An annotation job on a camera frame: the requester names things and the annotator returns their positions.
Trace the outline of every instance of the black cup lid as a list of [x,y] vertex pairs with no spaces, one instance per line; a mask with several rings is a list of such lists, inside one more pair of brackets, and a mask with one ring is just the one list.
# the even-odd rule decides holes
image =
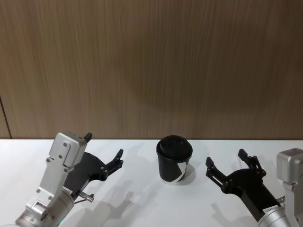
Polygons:
[[167,136],[157,144],[157,154],[166,159],[177,162],[185,162],[192,156],[193,148],[190,143],[181,136]]

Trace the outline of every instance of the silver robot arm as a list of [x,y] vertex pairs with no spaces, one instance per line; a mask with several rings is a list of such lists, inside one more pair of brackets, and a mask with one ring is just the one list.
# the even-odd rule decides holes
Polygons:
[[283,181],[285,197],[277,200],[263,185],[262,177],[266,172],[257,157],[249,157],[242,149],[238,155],[249,169],[225,176],[208,157],[206,176],[224,193],[239,196],[258,227],[303,227],[303,150],[294,148],[278,153],[277,177]]
[[26,210],[16,220],[16,225],[3,227],[57,227],[75,205],[78,196],[93,202],[94,195],[82,190],[90,181],[105,181],[122,167],[120,150],[113,161],[104,164],[97,157],[86,153],[91,133],[84,138],[72,133],[58,133],[40,186],[26,204]]

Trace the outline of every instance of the white table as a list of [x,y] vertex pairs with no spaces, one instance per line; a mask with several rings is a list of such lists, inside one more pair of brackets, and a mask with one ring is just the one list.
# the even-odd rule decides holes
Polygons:
[[[52,140],[0,140],[0,226],[13,224],[36,191]],[[245,167],[240,148],[257,155],[267,172],[264,184],[276,197],[284,189],[276,178],[276,155],[303,149],[303,141],[190,140],[193,156],[181,185],[160,180],[157,140],[91,140],[86,152],[109,162],[122,148],[123,168],[105,182],[91,182],[93,203],[76,204],[62,227],[255,227],[256,221],[235,195],[223,194],[205,176],[211,156],[224,174]]]

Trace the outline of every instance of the black coffee cup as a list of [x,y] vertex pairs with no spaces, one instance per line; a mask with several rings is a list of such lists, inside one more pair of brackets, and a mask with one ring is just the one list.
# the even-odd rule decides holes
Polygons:
[[182,181],[193,154],[190,143],[181,136],[167,136],[157,144],[157,154],[163,182],[175,185]]

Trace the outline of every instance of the wood panel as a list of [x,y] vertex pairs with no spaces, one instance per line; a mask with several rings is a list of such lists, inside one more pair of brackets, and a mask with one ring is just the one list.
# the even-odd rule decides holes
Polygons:
[[6,122],[1,106],[0,106],[0,139],[9,139],[9,131],[6,126]]
[[2,0],[14,138],[303,138],[300,0]]

